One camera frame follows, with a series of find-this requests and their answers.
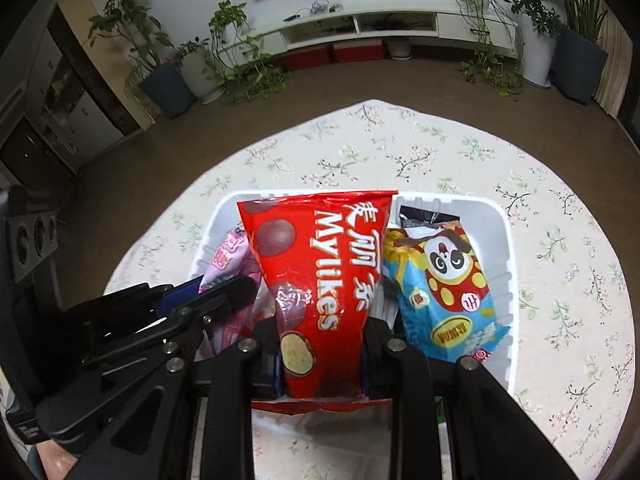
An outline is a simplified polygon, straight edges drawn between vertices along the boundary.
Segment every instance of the white tv cabinet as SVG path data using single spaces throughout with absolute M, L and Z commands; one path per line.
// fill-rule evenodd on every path
M 484 19 L 497 52 L 516 57 L 518 25 L 510 18 L 492 12 L 486 12 Z M 411 28 L 384 28 L 385 22 L 397 20 Z M 258 44 L 260 51 L 273 56 L 306 46 L 359 38 L 407 36 L 415 38 L 417 43 L 463 48 L 474 48 L 478 41 L 478 31 L 471 17 L 465 16 L 458 4 L 425 2 L 345 5 L 340 11 L 311 16 L 303 14 L 290 22 L 280 20 L 251 30 L 252 36 L 258 34 L 262 35 Z M 242 64 L 242 60 L 251 53 L 245 44 L 236 40 L 230 41 L 218 55 L 225 62 Z

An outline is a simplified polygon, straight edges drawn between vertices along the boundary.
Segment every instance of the silver screw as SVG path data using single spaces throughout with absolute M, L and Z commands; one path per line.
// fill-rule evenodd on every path
M 175 341 L 168 341 L 162 347 L 162 351 L 165 354 L 172 354 L 178 349 L 178 343 Z
M 171 373 L 179 372 L 184 368 L 184 361 L 179 357 L 172 357 L 166 362 L 166 369 Z
M 247 339 L 242 339 L 242 341 L 238 343 L 238 348 L 242 352 L 250 352 L 251 350 L 255 349 L 257 346 L 258 346 L 258 343 L 255 341 L 255 339 L 251 339 L 250 337 Z
M 406 348 L 406 343 L 402 341 L 402 339 L 394 338 L 390 339 L 386 343 L 386 347 L 389 348 L 389 350 L 391 350 L 392 352 L 401 352 Z
M 472 357 L 469 357 L 468 355 L 465 355 L 460 359 L 460 366 L 462 366 L 465 370 L 475 370 L 476 368 L 478 368 L 478 361 L 476 361 Z

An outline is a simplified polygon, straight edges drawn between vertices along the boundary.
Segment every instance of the floral tablecloth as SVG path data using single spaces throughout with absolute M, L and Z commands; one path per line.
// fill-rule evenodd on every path
M 130 248 L 106 292 L 181 283 L 226 193 L 301 187 L 462 193 L 501 204 L 520 282 L 514 398 L 581 479 L 596 477 L 634 385 L 634 327 L 620 264 L 567 184 L 516 146 L 470 126 L 371 100 L 262 140 L 191 185 Z M 386 473 L 386 458 L 284 433 L 256 430 L 254 445 L 261 480 Z

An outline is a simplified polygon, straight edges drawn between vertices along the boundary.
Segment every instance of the blue snack bag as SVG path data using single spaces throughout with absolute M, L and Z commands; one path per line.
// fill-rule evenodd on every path
M 421 230 L 388 229 L 385 274 L 401 289 L 398 305 L 407 341 L 428 357 L 455 362 L 471 355 L 482 362 L 509 327 L 497 322 L 494 302 L 478 258 L 460 222 Z

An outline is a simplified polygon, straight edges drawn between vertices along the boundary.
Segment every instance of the red box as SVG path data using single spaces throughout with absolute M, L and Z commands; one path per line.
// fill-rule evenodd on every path
M 385 59 L 382 40 L 355 40 L 334 43 L 334 59 L 340 63 Z
M 328 65 L 331 63 L 329 45 L 310 46 L 300 48 L 282 58 L 287 70 L 302 70 L 313 66 Z

